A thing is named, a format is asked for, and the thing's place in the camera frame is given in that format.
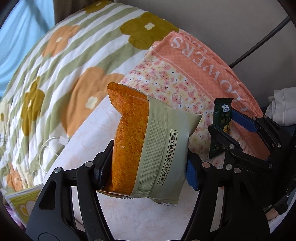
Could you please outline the person's right hand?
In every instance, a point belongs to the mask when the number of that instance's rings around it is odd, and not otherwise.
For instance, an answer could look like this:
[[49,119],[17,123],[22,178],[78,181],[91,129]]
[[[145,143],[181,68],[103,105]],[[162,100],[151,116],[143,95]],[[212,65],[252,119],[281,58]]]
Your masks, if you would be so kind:
[[274,218],[278,217],[278,212],[273,208],[269,212],[265,214],[268,221],[273,220]]

